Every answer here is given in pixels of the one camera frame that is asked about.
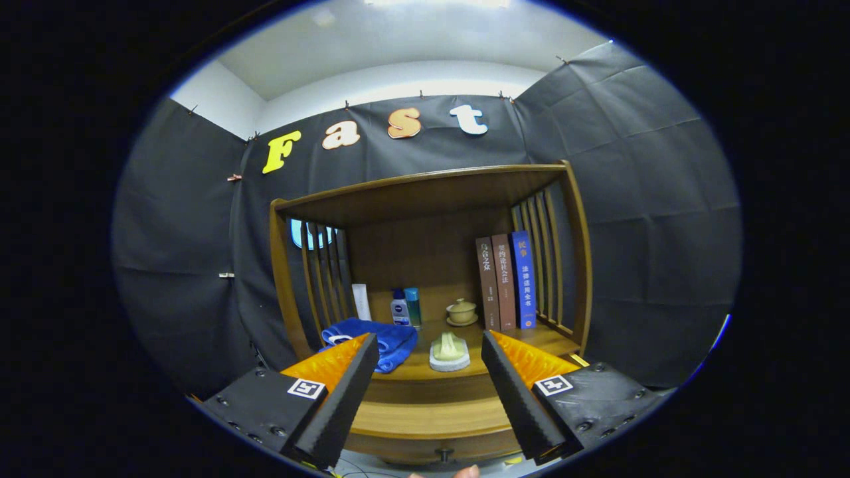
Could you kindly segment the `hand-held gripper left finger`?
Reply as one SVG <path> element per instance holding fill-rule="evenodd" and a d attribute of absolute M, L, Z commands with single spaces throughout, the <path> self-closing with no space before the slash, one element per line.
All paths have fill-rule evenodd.
<path fill-rule="evenodd" d="M 362 334 L 284 371 L 256 367 L 199 408 L 268 453 L 330 469 L 342 454 L 378 362 L 377 334 Z"/>

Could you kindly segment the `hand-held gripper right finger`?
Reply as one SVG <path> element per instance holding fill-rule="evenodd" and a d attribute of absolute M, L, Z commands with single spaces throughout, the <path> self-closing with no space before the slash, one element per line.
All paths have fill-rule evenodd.
<path fill-rule="evenodd" d="M 481 359 L 523 456 L 537 465 L 603 447 L 668 397 L 604 362 L 556 357 L 497 331 L 483 334 Z"/>

